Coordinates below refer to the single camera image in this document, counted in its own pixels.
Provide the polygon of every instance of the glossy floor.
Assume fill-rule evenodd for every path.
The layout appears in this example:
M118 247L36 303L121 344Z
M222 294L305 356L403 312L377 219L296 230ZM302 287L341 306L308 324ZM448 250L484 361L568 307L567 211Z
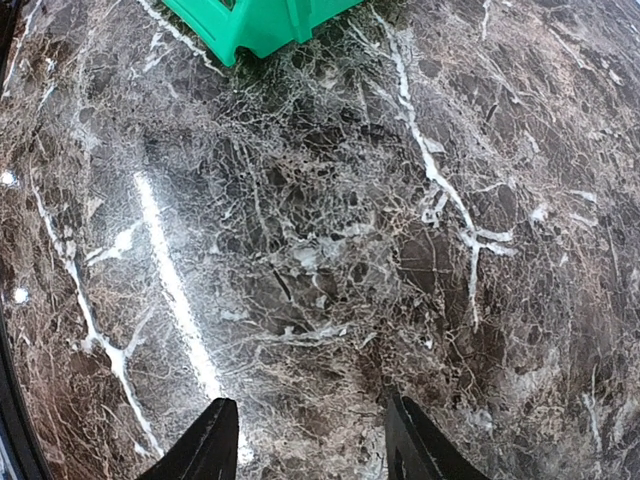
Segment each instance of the glossy floor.
M0 288L56 478L219 395L240 478L384 478L394 388L492 478L640 475L635 0L372 0L233 70L147 0L24 13Z

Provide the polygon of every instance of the dark marble surface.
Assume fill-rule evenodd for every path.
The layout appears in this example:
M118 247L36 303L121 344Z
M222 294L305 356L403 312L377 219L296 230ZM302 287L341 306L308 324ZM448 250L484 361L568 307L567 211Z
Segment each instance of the dark marble surface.
M146 0L24 17L0 288L56 478L223 394L240 478L382 479L395 386L492 478L640 476L635 0L373 0L233 70Z

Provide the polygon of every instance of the green plastic crate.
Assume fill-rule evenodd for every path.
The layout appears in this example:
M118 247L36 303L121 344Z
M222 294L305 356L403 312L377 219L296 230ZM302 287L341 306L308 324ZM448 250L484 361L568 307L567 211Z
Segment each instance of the green plastic crate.
M163 0L226 66L245 47L264 58L363 0Z

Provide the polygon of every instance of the white speck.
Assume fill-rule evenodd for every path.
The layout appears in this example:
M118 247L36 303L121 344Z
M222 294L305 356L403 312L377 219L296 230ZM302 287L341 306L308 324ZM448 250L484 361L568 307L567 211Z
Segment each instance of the white speck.
M493 185L489 185L488 187L485 188L481 188L480 190L476 190L476 193L486 193L486 192L490 192L491 190L495 190L496 188L500 188L503 185L507 185L504 182L498 182L498 183L494 183Z
M613 80L613 82L616 85L619 85L621 87L624 85L622 78L620 78L620 76L617 75L616 72L614 72L613 70L609 70L609 77L611 78L611 80Z
M116 235L116 238L113 242L113 247L109 248L108 250L99 248L89 253L86 257L87 266L92 267L96 263L103 262L104 260L107 260L109 258L122 258L123 253L128 252L133 248L133 232L136 231L139 225L140 222L136 222L131 227Z
M492 232L484 228L478 228L477 234L479 237L484 237L495 242L512 242L513 232Z
M298 260L300 265L307 270L315 270L318 266L318 252L313 248L294 250L293 258Z
M128 80L135 80L136 78L140 78L142 76L138 72L136 72L136 69L133 67L129 67L129 70L131 70L131 73L127 77Z
M369 342L374 338L376 338L377 336L378 334L376 332L371 332L369 335L367 335L367 338L365 338L364 341L362 342L362 345L360 345L360 350L366 347L369 344Z
M147 450L140 445L138 442L133 442L133 451L136 452L138 455L141 455L143 457L150 457L150 453L147 452Z
M572 195L584 198L587 202L598 203L598 196L595 193L583 192L582 190L571 190L569 192Z
M325 305L327 304L327 296L322 295L316 299L316 308L319 310L324 310Z
M632 293L640 292L640 270L638 267L633 269L629 277L629 291Z
M51 73L56 69L56 62L50 58L45 58L44 61L47 62L47 74L51 75Z
M144 66L144 68L142 69L142 71L144 73L147 73L149 70L151 70L153 67L155 67L156 65L158 65L160 63L160 61L162 60L162 57L156 57L153 55L150 55L149 57L147 57L147 64Z
M5 170L4 172L2 172L2 175L0 175L0 183L2 183L2 185L4 185L5 187L13 187L18 183L18 179L13 174L13 172Z
M542 223L547 219L547 216L549 215L548 209L549 206L546 203L543 203L539 205L538 208L536 208L533 212L531 212L529 218L533 223Z
M349 327L349 324L337 327L328 324L318 330L296 334L293 332L294 327L288 326L284 328L282 335L263 334L257 338L271 343L309 347L326 344L336 337L344 337L349 332Z
M151 38L151 45L149 46L149 50L153 50L158 45L161 45L161 44L164 45L164 43L160 42L162 35L164 35L164 32L156 32L153 34L153 38Z
M524 135L525 137L527 137L527 140L529 140L529 143L531 144L531 148L533 149L533 153L535 154L540 153L540 146L538 145L538 142L536 141L536 139L533 138L533 135L531 135L527 131L524 132Z
M422 222L427 225L433 225L433 228L440 228L440 216L444 210L444 207L447 206L447 202L449 201L449 195L444 192L441 192L440 189L436 189L433 194L430 194L431 197L427 196L421 203L426 203L432 201L435 196L441 193L440 198L438 199L438 203L436 203L435 207L426 207L422 211Z
M24 343L27 344L27 346L31 346L31 340L29 340L29 337L27 337L24 332L20 334L20 336L18 338L21 338L22 340L24 340Z
M340 256L345 249L344 239L334 240L331 237L319 237L318 244L320 245L322 258L327 260L337 260L341 258Z
M51 96L51 94L55 89L56 89L55 83L51 84L49 88L47 88L47 91L44 92L44 94L42 95L42 100L40 100L40 105L38 105L38 110L40 110L44 106L45 102Z
M318 84L326 90L333 90L333 87L338 83L338 72L336 69L327 69L324 73L324 78L318 81Z
M591 417L591 434L596 444L596 453L602 454L602 437L600 437L600 428L598 426L598 403L593 394L583 393L582 403L587 408Z
M477 412L467 412L467 421L478 428L481 428L487 433L493 432L493 417L491 413L484 409L480 409Z
M500 245L498 243L480 242L477 236L474 238L473 236L469 235L466 232L461 232L460 238L465 243L465 245L469 247L473 252L477 251L478 253L480 253L480 250L482 250L483 248L486 248L487 250L490 250L496 255L507 256L507 257L513 257L518 253L517 250L514 250L513 248L505 247L504 245Z
M345 237L362 237L376 232L376 228L370 223L354 223L345 227L340 233Z
M635 415L637 415L639 409L640 405L638 405L638 400L633 397L629 397L627 398L627 401L624 402L624 405L620 410L618 410L616 421L613 426L613 440L616 443L622 442L624 435L627 433L627 429L629 428L630 421L633 420Z
M444 145L442 145L440 142L436 142L435 140L431 140L430 138L426 137L424 141L427 144L427 150L429 150L429 153L447 153L447 151L444 149Z
M18 305L27 303L29 301L29 290L22 287L16 288L13 291L13 301Z
M482 20L482 41L487 39L487 26L489 25L489 9L493 0L485 0L484 2L484 19Z
M100 197L91 197L86 203L87 217L93 217L93 215L96 213L98 208L102 206L103 203L104 200L102 200Z
M239 322L240 320L246 320L247 318L249 318L249 312L247 312L246 310L240 312L221 310L219 315L222 320L229 320L231 322Z
M178 95L178 92L176 92L175 88L173 88L173 85L171 85L169 82L166 82L165 85L167 86L167 89L169 90L169 95L171 95L171 97L174 100L178 100L180 98L180 95Z
M569 215L569 217L572 220L575 220L576 222L582 223L584 225L586 225L587 227L596 227L598 225L598 221L597 220L593 220L593 219L589 219L589 218L585 218L582 215L578 215L577 213L572 213L571 215Z

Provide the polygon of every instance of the brown marble texture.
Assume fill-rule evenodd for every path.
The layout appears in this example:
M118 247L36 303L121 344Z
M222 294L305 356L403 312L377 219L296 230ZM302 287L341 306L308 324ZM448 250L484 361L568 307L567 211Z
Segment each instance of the brown marble texture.
M412 396L494 479L640 477L640 5L370 0L224 69L149 0L31 0L0 294L60 479L216 396L242 479L386 476Z

